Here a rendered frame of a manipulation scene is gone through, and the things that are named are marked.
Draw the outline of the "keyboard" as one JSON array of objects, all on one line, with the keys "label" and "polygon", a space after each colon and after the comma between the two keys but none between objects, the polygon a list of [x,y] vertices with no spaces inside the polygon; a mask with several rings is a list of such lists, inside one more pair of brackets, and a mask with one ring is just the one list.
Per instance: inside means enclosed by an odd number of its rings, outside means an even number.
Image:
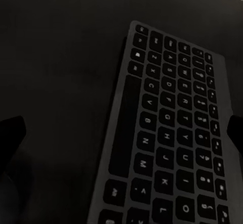
[{"label": "keyboard", "polygon": [[130,24],[87,224],[243,224],[224,56]]}]

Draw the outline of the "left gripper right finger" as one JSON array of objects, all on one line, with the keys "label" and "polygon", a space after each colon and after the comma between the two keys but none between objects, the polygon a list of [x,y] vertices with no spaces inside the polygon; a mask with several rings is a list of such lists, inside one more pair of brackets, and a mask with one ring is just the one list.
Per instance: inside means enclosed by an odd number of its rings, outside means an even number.
[{"label": "left gripper right finger", "polygon": [[243,156],[243,118],[232,115],[227,128],[227,134]]}]

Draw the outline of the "mouse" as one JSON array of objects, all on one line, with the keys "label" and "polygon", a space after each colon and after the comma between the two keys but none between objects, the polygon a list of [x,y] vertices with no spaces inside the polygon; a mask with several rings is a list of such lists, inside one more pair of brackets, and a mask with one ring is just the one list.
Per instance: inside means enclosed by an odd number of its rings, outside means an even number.
[{"label": "mouse", "polygon": [[0,224],[15,224],[20,210],[20,196],[15,184],[3,172],[0,176]]}]

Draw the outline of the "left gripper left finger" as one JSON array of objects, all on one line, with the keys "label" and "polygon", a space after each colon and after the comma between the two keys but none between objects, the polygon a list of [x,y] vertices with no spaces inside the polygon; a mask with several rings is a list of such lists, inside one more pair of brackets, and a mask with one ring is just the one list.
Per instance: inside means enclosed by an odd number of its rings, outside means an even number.
[{"label": "left gripper left finger", "polygon": [[26,136],[22,116],[0,121],[0,176]]}]

